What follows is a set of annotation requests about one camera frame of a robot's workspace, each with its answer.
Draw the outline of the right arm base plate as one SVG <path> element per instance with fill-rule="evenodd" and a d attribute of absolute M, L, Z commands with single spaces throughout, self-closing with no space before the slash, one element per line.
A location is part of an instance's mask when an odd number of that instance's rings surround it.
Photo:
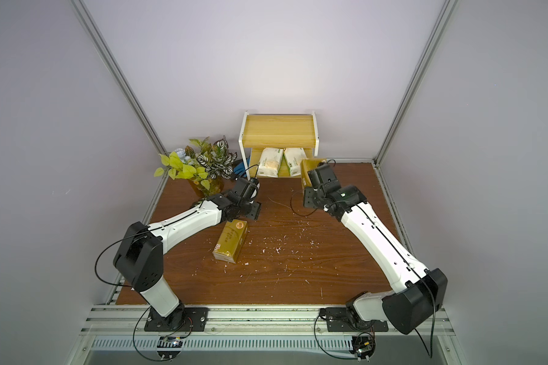
<path fill-rule="evenodd" d="M 346 307 L 321 308 L 319 316 L 328 332 L 388 332 L 386 321 L 359 319 Z"/>

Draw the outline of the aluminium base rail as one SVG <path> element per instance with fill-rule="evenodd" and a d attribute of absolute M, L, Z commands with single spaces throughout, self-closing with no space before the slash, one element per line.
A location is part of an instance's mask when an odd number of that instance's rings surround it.
<path fill-rule="evenodd" d="M 400 334 L 388 323 L 388 332 L 328 332 L 314 305 L 208 305 L 203 332 L 146 332 L 146 305 L 95 305 L 88 313 L 68 357 L 69 364 L 86 363 L 97 350 L 131 351 L 138 359 L 161 364 L 160 337 L 184 340 L 186 351 L 304 351 L 349 357 L 352 338 L 410 340 L 421 349 L 433 348 L 445 364 L 466 364 L 467 358 L 444 310 L 428 319 L 411 335 Z"/>

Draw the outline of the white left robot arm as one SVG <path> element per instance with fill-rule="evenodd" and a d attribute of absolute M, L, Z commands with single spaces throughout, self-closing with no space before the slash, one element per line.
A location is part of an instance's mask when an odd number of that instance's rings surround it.
<path fill-rule="evenodd" d="M 114 267 L 151 307 L 152 319 L 175 327 L 183 320 L 184 304 L 164 278 L 164 255 L 189 237 L 239 217 L 256 220 L 260 183 L 238 178 L 234 187 L 200 201 L 193 208 L 150 225 L 131 224 L 114 257 Z"/>

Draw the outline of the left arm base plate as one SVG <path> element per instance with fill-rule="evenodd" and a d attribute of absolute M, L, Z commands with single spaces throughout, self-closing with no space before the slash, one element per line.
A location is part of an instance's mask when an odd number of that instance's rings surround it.
<path fill-rule="evenodd" d="M 203 332 L 208 314 L 208 307 L 177 307 L 163 317 L 151 308 L 144 329 L 146 332 Z"/>

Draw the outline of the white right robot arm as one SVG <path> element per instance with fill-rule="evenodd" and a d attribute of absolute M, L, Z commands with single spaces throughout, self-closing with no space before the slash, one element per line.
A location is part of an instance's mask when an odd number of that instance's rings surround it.
<path fill-rule="evenodd" d="M 361 293 L 346 303 L 350 325 L 388 321 L 402 334 L 415 331 L 441 309 L 448 279 L 428 269 L 391 233 L 355 186 L 342 186 L 326 162 L 302 167 L 303 204 L 323 210 L 351 231 L 374 258 L 391 287 L 381 294 Z"/>

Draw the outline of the white tissue pack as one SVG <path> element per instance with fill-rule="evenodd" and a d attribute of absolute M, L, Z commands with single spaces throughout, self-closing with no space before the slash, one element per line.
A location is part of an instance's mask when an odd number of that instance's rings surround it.
<path fill-rule="evenodd" d="M 283 149 L 265 148 L 260 155 L 257 176 L 276 178 L 283 160 Z"/>
<path fill-rule="evenodd" d="M 289 176 L 301 175 L 301 162 L 307 158 L 303 148 L 286 148 L 284 150 L 284 158 L 286 159 Z"/>

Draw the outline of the amber glass plant vase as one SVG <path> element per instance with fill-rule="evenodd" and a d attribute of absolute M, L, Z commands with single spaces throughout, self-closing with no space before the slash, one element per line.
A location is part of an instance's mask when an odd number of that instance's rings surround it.
<path fill-rule="evenodd" d="M 201 198 L 222 191 L 223 182 L 234 173 L 237 153 L 231 152 L 225 136 L 211 142 L 210 138 L 192 138 L 190 144 L 168 154 L 160 154 L 161 167 L 154 177 L 186 180 Z"/>

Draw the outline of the right small circuit board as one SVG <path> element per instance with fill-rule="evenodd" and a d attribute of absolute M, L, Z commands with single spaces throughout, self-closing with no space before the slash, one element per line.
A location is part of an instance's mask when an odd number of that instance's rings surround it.
<path fill-rule="evenodd" d="M 351 352 L 357 360 L 369 361 L 375 353 L 376 341 L 371 335 L 355 336 L 352 338 L 352 348 Z"/>

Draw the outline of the gold tissue pack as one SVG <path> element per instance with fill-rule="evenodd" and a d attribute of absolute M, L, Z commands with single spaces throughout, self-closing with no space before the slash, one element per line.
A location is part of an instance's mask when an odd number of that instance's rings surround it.
<path fill-rule="evenodd" d="M 216 260 L 236 263 L 248 233 L 248 222 L 242 220 L 227 221 L 213 249 Z"/>
<path fill-rule="evenodd" d="M 327 159 L 324 158 L 306 158 L 301 161 L 301 185 L 303 189 L 306 187 L 312 187 L 312 182 L 308 172 L 315 170 L 321 164 L 325 163 L 327 163 Z"/>

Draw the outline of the small circuit board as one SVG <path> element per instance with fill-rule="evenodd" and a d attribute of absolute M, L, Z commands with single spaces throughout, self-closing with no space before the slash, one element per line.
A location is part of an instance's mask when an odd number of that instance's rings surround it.
<path fill-rule="evenodd" d="M 375 353 L 376 341 L 371 335 L 355 336 L 352 338 L 352 348 L 351 352 L 357 360 L 369 361 Z"/>
<path fill-rule="evenodd" d="M 181 353 L 183 346 L 181 337 L 163 336 L 158 340 L 157 354 L 162 361 L 172 360 Z"/>

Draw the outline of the white frame wooden shelf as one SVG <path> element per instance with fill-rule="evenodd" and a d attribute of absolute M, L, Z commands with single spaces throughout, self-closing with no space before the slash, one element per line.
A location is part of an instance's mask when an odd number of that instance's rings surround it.
<path fill-rule="evenodd" d="M 316 113 L 257 114 L 246 111 L 238 144 L 246 178 L 257 172 L 265 148 L 303 148 L 309 158 L 315 158 L 320 147 Z"/>

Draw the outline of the blue and grey glove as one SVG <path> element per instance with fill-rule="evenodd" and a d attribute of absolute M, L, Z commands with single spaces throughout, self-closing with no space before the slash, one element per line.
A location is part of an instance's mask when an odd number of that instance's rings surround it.
<path fill-rule="evenodd" d="M 246 167 L 244 165 L 244 160 L 235 161 L 233 167 L 234 167 L 233 174 L 232 174 L 233 179 L 236 179 L 239 176 L 245 175 Z"/>

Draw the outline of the left small circuit board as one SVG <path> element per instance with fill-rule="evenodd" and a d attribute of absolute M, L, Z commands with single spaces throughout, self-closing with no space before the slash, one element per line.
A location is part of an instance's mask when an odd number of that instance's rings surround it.
<path fill-rule="evenodd" d="M 163 336 L 158 340 L 157 354 L 162 361 L 172 360 L 181 353 L 183 346 L 181 337 Z"/>

